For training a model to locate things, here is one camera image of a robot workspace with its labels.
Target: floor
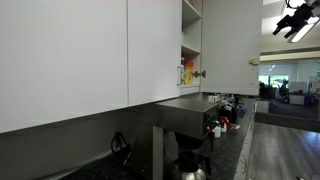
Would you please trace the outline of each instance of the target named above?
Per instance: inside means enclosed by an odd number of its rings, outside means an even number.
[[[320,133],[255,123],[248,178],[311,180],[320,174]]]
[[[313,106],[302,106],[302,105],[283,103],[278,100],[273,100],[272,103],[276,107],[271,108],[269,112],[270,114],[292,116],[292,117],[306,118],[306,119],[319,121],[318,104]]]
[[[320,133],[320,121],[270,113],[256,113],[255,122]]]

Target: cable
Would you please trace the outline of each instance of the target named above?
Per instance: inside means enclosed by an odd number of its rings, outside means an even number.
[[[116,151],[114,149],[114,144],[119,145],[120,150]],[[111,151],[114,155],[124,158],[125,160],[128,159],[128,154],[130,154],[130,145],[127,144],[126,139],[122,135],[121,132],[116,132],[115,136],[111,140]]]
[[[290,0],[285,0],[285,2],[286,2],[286,5],[287,5],[287,8],[290,8],[290,9],[298,9],[299,8],[299,6],[298,7],[292,7],[290,5]]]

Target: cabinet door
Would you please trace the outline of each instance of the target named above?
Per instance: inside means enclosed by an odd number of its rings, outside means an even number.
[[[129,105],[179,96],[181,0],[128,0]]]
[[[257,95],[262,0],[204,0],[201,91]]]
[[[127,107],[126,0],[0,4],[0,133]]]

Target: coffee pot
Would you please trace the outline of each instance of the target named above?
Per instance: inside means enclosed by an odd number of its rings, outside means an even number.
[[[173,172],[173,178],[175,180],[206,180],[206,174],[199,167],[198,161],[198,156],[193,152],[181,152],[177,160],[178,167]]]

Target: person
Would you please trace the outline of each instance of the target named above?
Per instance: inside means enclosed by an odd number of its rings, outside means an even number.
[[[260,83],[260,88],[259,88],[259,97],[262,99],[265,99],[268,95],[268,89],[266,88],[264,83]]]
[[[284,80],[282,86],[279,89],[279,95],[283,97],[283,101],[288,103],[289,102],[289,89],[287,88],[287,84],[289,81]]]
[[[284,80],[282,86],[279,89],[279,94],[281,96],[287,96],[289,95],[289,89],[287,88],[287,84],[289,83],[289,81]]]

